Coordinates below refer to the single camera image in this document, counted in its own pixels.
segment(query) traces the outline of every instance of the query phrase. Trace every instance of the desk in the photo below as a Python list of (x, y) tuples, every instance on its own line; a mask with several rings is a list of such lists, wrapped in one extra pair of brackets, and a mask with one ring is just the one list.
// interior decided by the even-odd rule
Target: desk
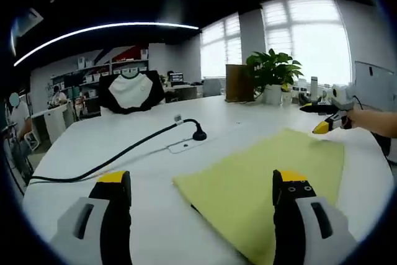
[[(223, 96), (158, 105), (146, 112), (107, 115), (76, 122), (41, 160), (35, 175), (73, 177), (101, 164), (132, 143), (173, 123), (174, 116), (197, 119), (208, 135), (200, 146), (171, 153), (166, 146), (191, 138), (184, 124), (135, 148), (106, 170), (128, 170), (132, 182), (130, 252), (134, 264), (246, 264), (179, 194), (171, 179), (200, 171), (236, 150), (247, 148), (284, 127), (311, 135), (324, 116), (300, 112), (297, 106), (226, 103)], [(349, 219), (349, 230), (362, 240), (376, 224), (394, 188), (393, 176), (371, 134), (360, 128), (335, 130), (320, 139), (345, 144), (345, 166), (337, 206)], [(56, 233), (56, 221), (96, 183), (30, 184), (23, 209), (45, 241)]]
[(179, 101), (186, 101), (202, 97), (203, 86), (175, 85), (173, 87), (164, 87), (164, 92), (174, 92)]
[(41, 141), (38, 118), (44, 117), (45, 126), (47, 128), (48, 136), (50, 137), (51, 143), (54, 143), (56, 139), (74, 122), (73, 108), (71, 103), (67, 103), (52, 109), (44, 110), (31, 116), (32, 129)]
[(175, 85), (175, 86), (172, 86), (172, 87), (168, 87), (168, 86), (166, 86), (166, 87), (163, 87), (163, 89), (164, 89), (164, 92), (168, 92), (168, 91), (171, 91), (171, 92), (173, 92), (173, 91), (175, 91), (175, 90), (178, 90), (178, 89), (186, 89), (186, 88), (196, 88), (197, 86), (192, 86), (192, 85)]

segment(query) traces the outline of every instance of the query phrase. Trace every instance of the white bottle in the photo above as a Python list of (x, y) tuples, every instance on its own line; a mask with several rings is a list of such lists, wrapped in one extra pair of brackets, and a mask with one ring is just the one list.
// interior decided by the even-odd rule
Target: white bottle
[(317, 77), (311, 77), (310, 83), (310, 99), (312, 101), (317, 100)]

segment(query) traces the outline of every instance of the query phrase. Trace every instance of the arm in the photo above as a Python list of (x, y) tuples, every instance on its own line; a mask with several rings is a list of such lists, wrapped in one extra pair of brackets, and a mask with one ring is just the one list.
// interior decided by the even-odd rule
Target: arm
[(397, 113), (353, 109), (348, 111), (347, 116), (355, 127), (384, 137), (397, 138)]
[(68, 102), (68, 98), (66, 97), (66, 95), (63, 92), (61, 92), (60, 93), (60, 104), (65, 104), (67, 102)]
[(24, 127), (18, 132), (18, 141), (21, 141), (27, 133), (32, 131), (32, 119), (30, 117), (25, 120)]
[(21, 141), (25, 134), (32, 131), (32, 119), (30, 119), (29, 108), (25, 102), (21, 102), (20, 105), (22, 105), (21, 107), (23, 109), (25, 123), (24, 127), (17, 132), (18, 141)]
[(76, 99), (76, 105), (80, 105), (84, 102), (85, 97), (83, 96), (83, 94), (80, 92), (79, 97)]

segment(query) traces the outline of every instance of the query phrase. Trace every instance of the potted plant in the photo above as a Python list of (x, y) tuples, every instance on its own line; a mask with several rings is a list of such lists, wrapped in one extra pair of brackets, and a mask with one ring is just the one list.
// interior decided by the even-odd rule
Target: potted plant
[(288, 84), (293, 85), (293, 77), (303, 75), (300, 72), (299, 61), (294, 60), (285, 53), (275, 53), (273, 49), (269, 53), (253, 52), (247, 58), (247, 65), (252, 66), (256, 97), (264, 95), (263, 100), (267, 104), (279, 105), (282, 97), (282, 86), (288, 90)]
[(289, 106), (292, 101), (292, 85), (291, 84), (283, 84), (281, 85), (281, 91), (282, 91), (282, 104), (283, 106)]

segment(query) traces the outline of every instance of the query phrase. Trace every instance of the white wall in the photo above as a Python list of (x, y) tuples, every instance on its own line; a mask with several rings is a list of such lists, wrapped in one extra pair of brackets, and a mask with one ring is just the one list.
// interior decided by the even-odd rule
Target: white wall
[(387, 24), (376, 7), (346, 0), (336, 0), (336, 3), (349, 40), (353, 82), (355, 61), (370, 63), (396, 72), (394, 43)]
[(103, 56), (97, 63), (96, 65), (104, 65), (107, 63), (109, 60), (111, 60), (113, 57), (116, 57), (117, 55), (123, 53), (124, 51), (127, 51), (129, 48), (132, 46), (126, 46), (126, 47), (117, 47), (111, 49), (105, 56)]
[(46, 86), (51, 84), (51, 77), (69, 73), (77, 69), (78, 57), (84, 56), (88, 60), (94, 60), (101, 50), (91, 51), (50, 63), (33, 70), (30, 74), (30, 99), (33, 113), (47, 109), (48, 95)]
[(200, 35), (180, 45), (150, 43), (149, 69), (164, 76), (168, 71), (181, 72), (187, 82), (200, 81)]
[(183, 72), (185, 81), (200, 82), (200, 34), (185, 41), (180, 46), (181, 59), (178, 71)]
[(156, 70), (163, 76), (167, 75), (167, 45), (165, 43), (149, 44), (149, 70)]
[(265, 34), (260, 9), (239, 15), (241, 32), (241, 57), (246, 62), (253, 51), (265, 52)]

